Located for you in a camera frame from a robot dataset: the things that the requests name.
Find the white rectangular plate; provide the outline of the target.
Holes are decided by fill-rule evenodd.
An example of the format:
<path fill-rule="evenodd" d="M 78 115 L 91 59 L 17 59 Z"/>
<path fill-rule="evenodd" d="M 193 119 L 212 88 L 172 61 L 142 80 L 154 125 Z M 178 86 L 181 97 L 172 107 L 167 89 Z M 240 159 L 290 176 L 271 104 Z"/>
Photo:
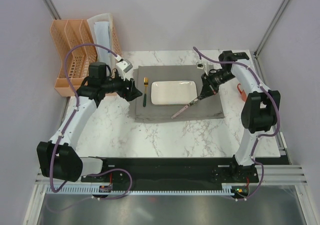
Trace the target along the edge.
<path fill-rule="evenodd" d="M 194 81 L 155 81 L 151 85 L 151 103 L 156 106 L 187 105 L 198 96 Z"/>

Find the gold fork green handle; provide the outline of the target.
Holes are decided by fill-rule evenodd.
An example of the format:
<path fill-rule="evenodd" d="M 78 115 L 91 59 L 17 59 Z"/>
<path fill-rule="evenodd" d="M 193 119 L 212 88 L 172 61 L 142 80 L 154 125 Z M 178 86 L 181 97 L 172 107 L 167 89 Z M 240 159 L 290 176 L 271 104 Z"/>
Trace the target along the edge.
<path fill-rule="evenodd" d="M 144 84 L 144 95 L 143 95 L 143 107 L 145 108 L 147 105 L 147 92 L 148 92 L 148 85 L 149 85 L 149 78 L 144 77 L 143 79 L 143 84 Z"/>

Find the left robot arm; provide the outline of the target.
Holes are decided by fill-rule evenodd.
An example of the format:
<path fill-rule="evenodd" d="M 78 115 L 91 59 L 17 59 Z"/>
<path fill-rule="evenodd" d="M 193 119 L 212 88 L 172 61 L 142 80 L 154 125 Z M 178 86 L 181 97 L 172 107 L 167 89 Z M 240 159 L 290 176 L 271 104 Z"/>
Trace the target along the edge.
<path fill-rule="evenodd" d="M 116 93 L 130 102 L 142 96 L 135 80 L 128 76 L 132 64 L 122 59 L 115 70 L 103 62 L 89 65 L 88 76 L 76 90 L 75 104 L 57 132 L 48 142 L 40 142 L 36 148 L 42 175 L 50 181 L 58 179 L 76 182 L 82 176 L 91 175 L 99 182 L 106 181 L 110 170 L 100 158 L 80 157 L 76 146 L 89 118 L 107 94 Z"/>

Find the black knife pink handle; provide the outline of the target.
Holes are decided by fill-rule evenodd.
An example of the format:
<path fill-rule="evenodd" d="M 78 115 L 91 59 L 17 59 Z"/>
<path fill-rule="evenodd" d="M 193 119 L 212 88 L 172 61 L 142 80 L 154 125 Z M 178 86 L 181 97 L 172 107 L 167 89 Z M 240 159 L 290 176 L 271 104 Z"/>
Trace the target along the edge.
<path fill-rule="evenodd" d="M 196 97 L 193 99 L 191 102 L 189 102 L 187 105 L 185 105 L 182 109 L 180 109 L 178 112 L 176 112 L 174 115 L 171 116 L 171 119 L 176 118 L 179 116 L 181 113 L 183 113 L 185 110 L 187 110 L 189 107 L 195 105 L 199 101 L 199 98 Z"/>

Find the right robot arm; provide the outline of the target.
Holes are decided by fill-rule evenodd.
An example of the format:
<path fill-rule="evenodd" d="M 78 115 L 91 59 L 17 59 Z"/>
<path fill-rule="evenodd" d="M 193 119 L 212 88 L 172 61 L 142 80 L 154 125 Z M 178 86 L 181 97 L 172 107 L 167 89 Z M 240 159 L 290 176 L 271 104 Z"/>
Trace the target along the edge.
<path fill-rule="evenodd" d="M 205 72 L 201 76 L 202 89 L 198 100 L 217 95 L 221 85 L 237 79 L 246 94 L 240 119 L 244 133 L 234 155 L 236 165 L 229 169 L 229 176 L 235 182 L 247 176 L 245 167 L 255 163 L 256 147 L 261 137 L 273 137 L 280 129 L 279 107 L 281 95 L 271 90 L 247 64 L 249 56 L 245 52 L 223 51 L 218 61 L 197 51 L 199 57 L 221 65 L 220 69 Z"/>

